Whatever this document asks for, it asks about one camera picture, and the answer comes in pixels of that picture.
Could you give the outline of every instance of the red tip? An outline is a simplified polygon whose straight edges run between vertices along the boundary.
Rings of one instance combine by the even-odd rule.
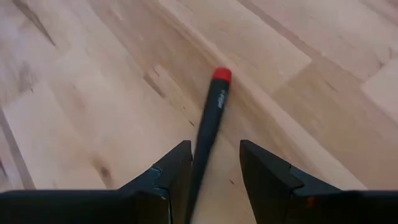
[[[228,83],[231,83],[232,72],[228,68],[223,68],[223,67],[216,68],[213,74],[213,79],[225,80]]]

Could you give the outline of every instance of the black plastic object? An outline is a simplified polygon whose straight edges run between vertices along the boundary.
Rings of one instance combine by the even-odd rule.
[[[240,160],[258,224],[398,223],[398,192],[341,191],[247,140]]]
[[[185,223],[190,223],[193,209],[195,208],[210,151],[220,126],[230,83],[231,71],[227,68],[217,68],[210,83],[205,109],[203,110],[199,125],[197,144],[193,156],[192,178],[186,215],[187,220]]]
[[[183,141],[118,190],[21,190],[0,194],[0,223],[179,223],[192,164]]]

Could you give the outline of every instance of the screwdriver handle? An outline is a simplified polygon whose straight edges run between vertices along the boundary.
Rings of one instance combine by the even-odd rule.
[[[217,68],[210,83],[205,109],[201,117],[197,144],[193,156],[191,186],[188,198],[186,224],[195,208],[199,189],[211,148],[215,142],[225,103],[228,97],[229,85],[231,84],[232,73],[227,68]]]

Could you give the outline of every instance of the red marking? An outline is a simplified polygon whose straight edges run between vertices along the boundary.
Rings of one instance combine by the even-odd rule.
[[[231,83],[232,80],[232,72],[228,68],[218,67],[214,71],[213,79],[217,80],[225,80],[228,83]]]

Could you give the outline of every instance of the wood grain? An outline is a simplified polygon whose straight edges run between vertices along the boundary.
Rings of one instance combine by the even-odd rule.
[[[195,140],[220,65],[233,82],[195,223],[255,223],[241,139],[341,189],[396,189],[396,8],[1,1],[0,189],[122,186]]]

